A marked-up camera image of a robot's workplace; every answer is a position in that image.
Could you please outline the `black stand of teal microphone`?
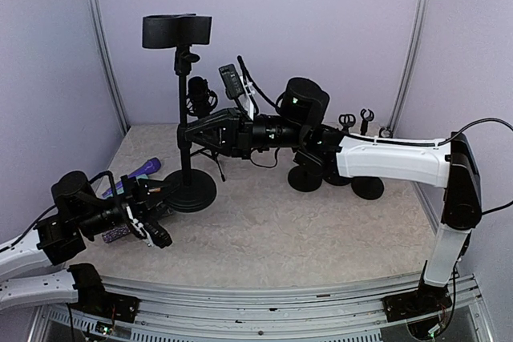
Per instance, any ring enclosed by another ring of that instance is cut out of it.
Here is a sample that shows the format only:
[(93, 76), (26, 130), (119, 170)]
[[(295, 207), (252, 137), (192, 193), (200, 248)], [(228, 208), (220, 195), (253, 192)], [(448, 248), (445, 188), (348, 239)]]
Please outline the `black stand of teal microphone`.
[(351, 188), (358, 197), (365, 200), (379, 199), (385, 192), (385, 184), (382, 179), (373, 176), (352, 178)]

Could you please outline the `purple microphone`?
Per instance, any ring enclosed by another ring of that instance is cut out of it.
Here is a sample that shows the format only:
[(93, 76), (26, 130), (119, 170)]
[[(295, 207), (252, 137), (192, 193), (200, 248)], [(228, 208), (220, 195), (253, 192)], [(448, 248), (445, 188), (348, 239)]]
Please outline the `purple microphone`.
[[(148, 159), (141, 167), (137, 168), (136, 170), (132, 171), (127, 175), (128, 178), (147, 178), (149, 175), (155, 174), (157, 171), (161, 168), (161, 162), (158, 158), (153, 157)], [(115, 184), (115, 188), (117, 192), (121, 191), (123, 188), (123, 184), (121, 180)], [(108, 188), (103, 194), (103, 198), (107, 198), (112, 193), (111, 187)]]

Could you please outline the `black stand of purple microphone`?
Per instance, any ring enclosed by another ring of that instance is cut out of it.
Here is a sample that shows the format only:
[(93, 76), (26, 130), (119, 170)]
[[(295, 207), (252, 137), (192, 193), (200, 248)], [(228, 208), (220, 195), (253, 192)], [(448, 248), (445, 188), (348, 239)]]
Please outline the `black stand of purple microphone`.
[(360, 117), (362, 118), (360, 125), (360, 135), (366, 135), (370, 122), (374, 120), (374, 112), (371, 109), (361, 109)]

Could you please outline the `rhinestone silver microphone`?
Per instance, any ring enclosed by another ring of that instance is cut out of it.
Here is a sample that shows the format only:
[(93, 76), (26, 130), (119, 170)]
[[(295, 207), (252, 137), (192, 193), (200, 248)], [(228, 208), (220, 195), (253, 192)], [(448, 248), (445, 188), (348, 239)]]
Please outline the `rhinestone silver microphone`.
[(124, 236), (130, 235), (131, 231), (128, 226), (123, 225), (116, 228), (112, 228), (111, 230), (105, 231), (102, 234), (102, 239), (104, 243), (113, 243), (118, 239), (123, 238)]

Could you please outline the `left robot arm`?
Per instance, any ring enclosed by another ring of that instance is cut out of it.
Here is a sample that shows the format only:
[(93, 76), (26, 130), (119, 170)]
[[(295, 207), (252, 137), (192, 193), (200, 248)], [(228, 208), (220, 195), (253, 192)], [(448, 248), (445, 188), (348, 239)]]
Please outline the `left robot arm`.
[(176, 190), (165, 181), (123, 176), (122, 192), (99, 198), (82, 171), (65, 174), (51, 188), (54, 201), (21, 235), (1, 246), (1, 309), (68, 304), (82, 313), (132, 323), (135, 296), (107, 291), (95, 266), (71, 264), (86, 242), (123, 224), (149, 247), (172, 238), (156, 212)]

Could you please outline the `black stand of rhinestone microphone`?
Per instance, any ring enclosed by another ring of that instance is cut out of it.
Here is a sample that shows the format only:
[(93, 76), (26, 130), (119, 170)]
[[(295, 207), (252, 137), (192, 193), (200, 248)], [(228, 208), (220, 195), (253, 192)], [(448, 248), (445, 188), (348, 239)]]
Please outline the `black stand of rhinestone microphone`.
[(176, 141), (181, 168), (169, 174), (165, 180), (174, 186), (166, 202), (181, 213), (201, 211), (216, 198), (216, 183), (210, 174), (192, 167), (192, 142), (185, 137), (188, 128), (187, 81), (192, 65), (200, 61), (200, 56), (192, 53), (191, 47), (207, 46), (211, 30), (212, 18), (198, 14), (155, 14), (143, 17), (142, 22), (143, 48), (175, 51), (174, 71), (178, 77), (180, 112)]

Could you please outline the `black stand of orange microphone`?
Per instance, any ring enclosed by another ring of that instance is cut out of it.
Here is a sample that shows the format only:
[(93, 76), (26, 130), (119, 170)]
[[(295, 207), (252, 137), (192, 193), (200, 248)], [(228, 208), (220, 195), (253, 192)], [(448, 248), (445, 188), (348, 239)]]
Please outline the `black stand of orange microphone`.
[(293, 160), (294, 167), (288, 173), (288, 183), (300, 192), (316, 191), (322, 184), (323, 162), (320, 160)]

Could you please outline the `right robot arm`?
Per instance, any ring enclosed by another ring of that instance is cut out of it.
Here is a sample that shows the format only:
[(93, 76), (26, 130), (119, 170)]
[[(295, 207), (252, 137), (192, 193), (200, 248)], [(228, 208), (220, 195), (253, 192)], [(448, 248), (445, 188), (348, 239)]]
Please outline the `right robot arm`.
[(207, 81), (195, 77), (186, 91), (194, 121), (185, 136), (232, 158), (249, 159), (255, 151), (289, 148), (295, 161), (289, 183), (301, 191), (317, 189), (323, 182), (349, 184), (357, 195), (373, 200), (382, 195), (384, 179), (442, 188), (442, 216), (418, 287), (385, 297), (383, 306), (391, 322), (450, 307), (454, 299), (447, 285), (483, 216), (479, 172), (467, 138), (457, 134), (449, 141), (407, 141), (353, 135), (348, 123), (340, 128), (323, 123), (328, 104), (329, 95), (314, 81), (295, 77), (277, 99), (274, 115), (249, 114), (241, 104), (221, 110)]

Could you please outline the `black stand of pink microphone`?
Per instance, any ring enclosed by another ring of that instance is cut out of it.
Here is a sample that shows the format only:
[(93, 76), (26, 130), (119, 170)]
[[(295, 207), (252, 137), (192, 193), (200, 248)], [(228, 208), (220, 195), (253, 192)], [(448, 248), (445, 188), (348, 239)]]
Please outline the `black stand of pink microphone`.
[[(356, 124), (356, 117), (353, 114), (343, 114), (339, 116), (338, 122), (341, 124), (343, 131), (349, 131)], [(334, 186), (342, 187), (350, 184), (351, 178), (339, 175), (336, 160), (334, 160), (326, 181)]]

